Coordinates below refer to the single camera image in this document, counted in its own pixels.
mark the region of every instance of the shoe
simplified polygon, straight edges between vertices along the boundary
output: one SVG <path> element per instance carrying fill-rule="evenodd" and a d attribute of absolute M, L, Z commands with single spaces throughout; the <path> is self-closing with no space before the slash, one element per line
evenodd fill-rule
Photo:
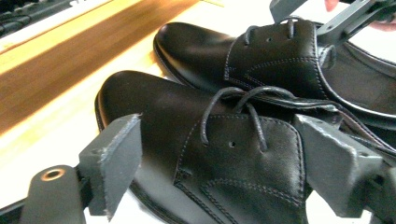
<path fill-rule="evenodd" d="M 332 100 L 396 147 L 396 64 L 348 42 L 319 47 L 316 26 L 289 20 L 249 27 L 235 38 L 172 22 L 155 35 L 153 47 L 164 73 L 182 84 L 209 92 L 269 85 Z"/>
<path fill-rule="evenodd" d="M 213 95 L 121 71 L 98 92 L 95 113 L 100 130 L 140 114 L 143 158 L 131 189 L 165 222 L 307 223 L 310 188 L 294 115 L 334 127 L 342 116 L 353 133 L 369 131 L 332 101 L 274 87 L 254 91 L 226 88 Z"/>

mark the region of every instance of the black leather shoe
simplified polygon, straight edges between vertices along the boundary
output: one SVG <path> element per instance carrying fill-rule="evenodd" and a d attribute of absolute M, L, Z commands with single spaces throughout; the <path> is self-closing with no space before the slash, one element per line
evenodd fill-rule
<path fill-rule="evenodd" d="M 173 22 L 156 34 L 154 49 L 180 83 L 211 92 L 270 85 L 332 100 L 396 147 L 396 64 L 351 43 L 318 47 L 311 21 L 250 27 L 237 38 Z"/>
<path fill-rule="evenodd" d="M 290 124 L 302 113 L 338 127 L 342 116 L 341 126 L 369 133 L 340 109 L 273 87 L 213 96 L 132 71 L 111 76 L 95 101 L 101 130 L 141 114 L 143 158 L 131 188 L 168 223 L 306 223 L 304 149 Z"/>

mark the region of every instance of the human hand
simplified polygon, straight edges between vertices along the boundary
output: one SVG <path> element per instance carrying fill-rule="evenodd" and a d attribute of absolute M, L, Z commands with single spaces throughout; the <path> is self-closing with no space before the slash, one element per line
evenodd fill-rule
<path fill-rule="evenodd" d="M 339 0 L 325 0 L 324 4 L 327 11 L 332 11 L 338 5 Z M 396 31 L 396 21 L 393 20 L 392 22 L 381 22 L 381 21 L 374 21 L 370 24 L 371 27 L 382 30 L 386 32 Z"/>

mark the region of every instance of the black shoe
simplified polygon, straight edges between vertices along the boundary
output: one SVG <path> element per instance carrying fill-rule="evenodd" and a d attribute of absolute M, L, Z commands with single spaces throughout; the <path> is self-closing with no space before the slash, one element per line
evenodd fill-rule
<path fill-rule="evenodd" d="M 180 83 L 210 92 L 269 85 L 332 100 L 396 147 L 396 64 L 351 43 L 319 48 L 311 21 L 250 27 L 237 38 L 173 22 L 156 34 L 154 49 Z"/>
<path fill-rule="evenodd" d="M 274 87 L 254 91 L 227 88 L 213 96 L 123 71 L 105 82 L 95 111 L 101 130 L 141 114 L 143 158 L 131 188 L 166 222 L 306 223 L 310 188 L 294 115 L 334 127 L 342 117 L 341 126 L 353 133 L 369 131 L 332 101 L 295 98 Z M 373 134 L 367 139 L 380 141 Z"/>

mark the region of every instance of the shoelace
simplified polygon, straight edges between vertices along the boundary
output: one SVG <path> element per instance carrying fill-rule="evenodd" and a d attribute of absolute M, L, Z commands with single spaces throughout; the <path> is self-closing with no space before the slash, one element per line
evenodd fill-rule
<path fill-rule="evenodd" d="M 294 34 L 295 34 L 294 21 L 301 21 L 301 20 L 303 20 L 303 19 L 300 18 L 300 17 L 290 16 L 290 17 L 287 17 L 284 20 L 282 20 L 282 21 L 280 21 L 280 22 L 278 22 L 276 24 L 280 24 L 283 21 L 288 21 L 288 28 L 289 28 L 288 29 L 289 30 L 288 39 L 293 39 L 294 38 Z M 257 29 L 257 28 L 259 28 L 259 26 L 253 25 L 253 26 L 249 26 L 247 28 L 247 30 L 245 31 L 244 39 L 245 39 L 245 45 L 246 46 L 250 45 L 251 32 L 253 30 Z"/>
<path fill-rule="evenodd" d="M 221 89 L 220 91 L 218 91 L 212 97 L 212 99 L 211 99 L 211 101 L 210 101 L 208 107 L 206 108 L 206 110 L 203 114 L 203 117 L 202 117 L 201 132 L 200 132 L 202 143 L 205 146 L 209 145 L 209 140 L 207 139 L 206 125 L 207 125 L 207 120 L 209 119 L 209 115 L 210 115 L 213 107 L 215 106 L 215 104 L 217 103 L 217 101 L 220 98 L 225 97 L 226 95 L 232 95 L 235 93 L 244 93 L 245 95 L 238 101 L 235 108 L 233 109 L 233 112 L 236 114 L 240 114 L 240 113 L 242 113 L 244 106 L 247 107 L 247 110 L 248 110 L 250 116 L 252 117 L 254 128 L 256 130 L 256 134 L 259 137 L 260 147 L 262 148 L 262 151 L 267 150 L 268 146 L 267 146 L 267 143 L 265 140 L 264 132 L 262 131 L 262 125 L 260 124 L 259 115 L 257 114 L 257 111 L 254 108 L 254 106 L 251 103 L 249 103 L 248 100 L 256 95 L 263 94 L 263 93 L 272 93 L 272 94 L 278 95 L 283 98 L 291 98 L 291 99 L 296 98 L 291 92 L 286 91 L 281 88 L 278 88 L 278 87 L 272 87 L 272 86 L 262 86 L 262 87 L 252 89 L 251 91 L 248 91 L 248 92 L 242 91 L 241 89 L 235 88 L 235 87 L 224 88 L 224 89 Z"/>

